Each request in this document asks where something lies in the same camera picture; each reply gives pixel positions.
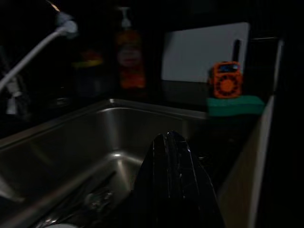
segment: sink rim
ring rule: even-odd
[[[148,104],[145,102],[138,101],[129,101],[123,99],[106,99],[84,108],[77,109],[68,114],[60,116],[58,118],[49,120],[42,124],[36,125],[34,127],[28,128],[19,133],[7,136],[5,138],[0,139],[0,153],[4,151],[6,148],[10,146],[14,146],[17,143],[22,142],[30,137],[37,137],[65,122],[71,121],[73,119],[79,118],[83,115],[92,113],[92,112],[102,112],[106,108],[132,108],[136,110],[153,112],[156,114],[165,114],[173,117],[183,117],[183,118],[191,118],[191,119],[207,119],[207,112],[203,111],[195,111],[189,109],[181,109],[170,106],[163,106],[158,104]]]

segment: orange radio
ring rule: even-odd
[[[214,65],[209,79],[216,98],[235,98],[242,93],[243,76],[238,62],[222,62]]]

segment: white cutting board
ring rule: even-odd
[[[169,81],[207,82],[217,62],[232,61],[240,40],[239,59],[243,72],[249,24],[245,22],[167,33],[161,78]]]

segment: sink basin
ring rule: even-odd
[[[190,139],[205,120],[204,112],[109,99],[0,140],[1,178],[25,198],[5,210],[0,228],[27,227],[92,175],[115,172],[109,187],[119,204],[158,134]]]

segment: green sponge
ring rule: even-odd
[[[257,96],[240,96],[231,99],[207,98],[209,116],[262,114],[265,103]]]

